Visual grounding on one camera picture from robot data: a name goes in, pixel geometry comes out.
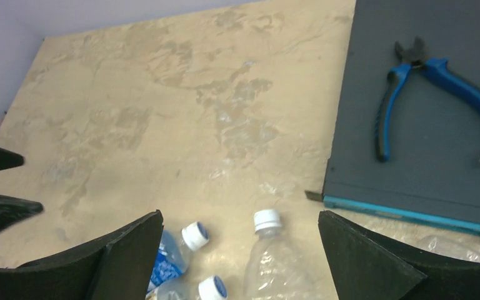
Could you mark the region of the blue label Pocari bottle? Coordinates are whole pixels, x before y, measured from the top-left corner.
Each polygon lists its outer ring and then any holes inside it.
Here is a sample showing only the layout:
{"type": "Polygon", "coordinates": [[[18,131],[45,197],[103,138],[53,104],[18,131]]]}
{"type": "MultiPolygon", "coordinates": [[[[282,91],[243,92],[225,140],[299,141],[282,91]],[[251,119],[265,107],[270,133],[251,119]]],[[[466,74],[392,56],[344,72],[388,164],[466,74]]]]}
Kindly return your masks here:
{"type": "Polygon", "coordinates": [[[192,222],[178,231],[165,229],[162,232],[147,294],[151,294],[166,281],[185,274],[194,253],[208,242],[208,231],[199,221],[192,222]]]}

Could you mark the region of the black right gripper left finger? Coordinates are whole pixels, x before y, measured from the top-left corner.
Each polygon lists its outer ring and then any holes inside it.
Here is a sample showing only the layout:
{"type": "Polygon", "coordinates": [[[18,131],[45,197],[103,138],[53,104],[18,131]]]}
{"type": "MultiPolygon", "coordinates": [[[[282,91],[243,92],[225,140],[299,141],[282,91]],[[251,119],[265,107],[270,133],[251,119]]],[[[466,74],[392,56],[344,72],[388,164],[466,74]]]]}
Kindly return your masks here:
{"type": "Polygon", "coordinates": [[[63,252],[0,268],[0,299],[144,299],[162,233],[156,210],[63,252]]]}

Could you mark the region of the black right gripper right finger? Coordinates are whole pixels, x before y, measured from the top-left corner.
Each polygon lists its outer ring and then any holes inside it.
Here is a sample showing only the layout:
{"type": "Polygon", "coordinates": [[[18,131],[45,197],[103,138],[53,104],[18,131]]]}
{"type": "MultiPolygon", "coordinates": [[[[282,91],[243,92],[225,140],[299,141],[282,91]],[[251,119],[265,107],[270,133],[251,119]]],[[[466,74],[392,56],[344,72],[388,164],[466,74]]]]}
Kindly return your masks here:
{"type": "Polygon", "coordinates": [[[480,299],[480,263],[441,256],[322,211],[319,233],[339,299],[480,299]]]}

